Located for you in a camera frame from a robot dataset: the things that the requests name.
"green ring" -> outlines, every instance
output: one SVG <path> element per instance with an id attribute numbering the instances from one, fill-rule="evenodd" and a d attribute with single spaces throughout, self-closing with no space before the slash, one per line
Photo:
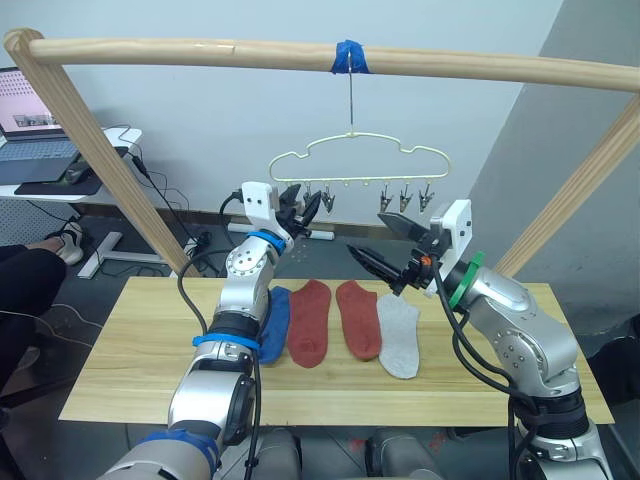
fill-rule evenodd
<path id="1" fill-rule="evenodd" d="M 478 271 L 478 268 L 482 266 L 483 262 L 484 262 L 484 252 L 476 252 L 476 254 L 471 259 L 471 262 L 469 263 L 469 267 L 467 268 L 467 271 L 464 274 L 464 277 L 462 277 L 462 281 L 458 285 L 458 288 L 456 288 L 455 292 L 453 292 L 453 295 L 451 295 L 451 298 L 449 299 L 449 306 L 452 309 L 456 308 L 456 305 L 458 305 L 458 302 L 460 301 L 464 293 L 467 291 L 467 288 L 469 288 L 469 285 L 471 285 L 473 278 L 476 276 L 476 272 Z"/>

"laptop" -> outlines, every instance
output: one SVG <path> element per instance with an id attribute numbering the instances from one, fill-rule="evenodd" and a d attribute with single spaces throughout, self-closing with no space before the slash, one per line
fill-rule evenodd
<path id="1" fill-rule="evenodd" d="M 80 154 L 16 67 L 0 68 L 0 133 L 0 185 L 56 181 Z"/>

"wooden table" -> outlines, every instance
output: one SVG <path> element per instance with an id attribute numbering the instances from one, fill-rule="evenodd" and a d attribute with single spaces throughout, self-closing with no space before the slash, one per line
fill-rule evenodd
<path id="1" fill-rule="evenodd" d="M 185 279 L 196 305 L 211 318 L 223 280 Z M 291 290 L 306 280 L 274 280 Z M 473 378 L 451 348 L 451 327 L 438 300 L 412 288 L 405 299 L 420 308 L 420 370 L 411 380 L 389 375 L 378 360 L 362 362 L 349 353 L 335 301 L 341 280 L 325 280 L 334 295 L 329 312 L 329 348 L 313 369 L 293 363 L 286 348 L 271 367 L 262 368 L 265 425 L 506 425 L 507 397 Z M 377 294 L 389 293 L 379 281 L 360 281 Z M 566 324 L 547 284 L 529 284 L 541 308 Z M 488 342 L 473 327 L 468 336 L 488 359 Z M 169 402 L 187 368 L 198 322 L 180 298 L 176 280 L 132 277 L 80 374 L 60 415 L 62 420 L 93 422 L 167 422 Z M 589 416 L 613 423 L 587 362 L 578 370 Z"/>

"sock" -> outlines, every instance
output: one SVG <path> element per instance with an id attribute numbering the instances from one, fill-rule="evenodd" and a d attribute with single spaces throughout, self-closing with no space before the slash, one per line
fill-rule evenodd
<path id="1" fill-rule="evenodd" d="M 280 358 L 289 330 L 289 294 L 286 288 L 271 290 L 271 312 L 260 338 L 260 364 L 268 365 Z"/>
<path id="2" fill-rule="evenodd" d="M 371 360 L 380 353 L 377 298 L 375 292 L 363 289 L 355 280 L 343 283 L 336 290 L 344 339 L 351 353 L 360 360 Z"/>
<path id="3" fill-rule="evenodd" d="M 309 280 L 289 296 L 291 327 L 287 347 L 293 361 L 302 367 L 315 367 L 327 353 L 330 302 L 331 290 L 317 280 Z"/>
<path id="4" fill-rule="evenodd" d="M 377 307 L 382 334 L 380 363 L 394 377 L 415 377 L 420 365 L 416 332 L 420 310 L 391 293 L 380 297 Z"/>

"blue tape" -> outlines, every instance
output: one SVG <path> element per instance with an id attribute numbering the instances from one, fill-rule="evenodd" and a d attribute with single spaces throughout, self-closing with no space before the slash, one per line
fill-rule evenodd
<path id="1" fill-rule="evenodd" d="M 140 443 L 152 442 L 154 440 L 177 440 L 179 442 L 185 442 L 193 445 L 207 459 L 209 463 L 209 469 L 211 470 L 211 476 L 216 473 L 218 469 L 218 460 L 220 459 L 220 452 L 218 446 L 213 438 L 206 435 L 197 435 L 195 433 L 189 433 L 183 428 L 176 430 L 164 430 L 162 432 L 153 432 L 148 437 L 143 439 Z"/>
<path id="2" fill-rule="evenodd" d="M 263 240 L 266 240 L 267 242 L 269 242 L 271 245 L 274 246 L 274 248 L 278 252 L 278 255 L 282 255 L 282 252 L 284 252 L 284 249 L 287 248 L 287 242 L 267 232 L 258 232 L 258 231 L 249 232 L 247 233 L 247 237 L 258 237 L 258 238 L 262 238 Z"/>
<path id="3" fill-rule="evenodd" d="M 259 350 L 260 349 L 260 344 L 254 340 L 250 340 L 248 338 L 244 338 L 244 337 L 238 337 L 236 335 L 230 335 L 228 333 L 208 333 L 206 335 L 200 335 L 198 337 L 193 337 L 193 341 L 191 342 L 192 345 L 194 347 L 197 347 L 198 345 L 200 345 L 201 343 L 204 342 L 213 342 L 213 341 L 220 341 L 220 342 L 233 342 L 233 343 L 237 343 L 238 345 L 243 345 L 247 348 L 250 348 L 252 350 Z"/>
<path id="4" fill-rule="evenodd" d="M 331 73 L 349 73 L 349 53 L 352 73 L 371 73 L 364 58 L 362 45 L 353 40 L 345 40 L 336 45 L 336 60 L 331 67 Z"/>

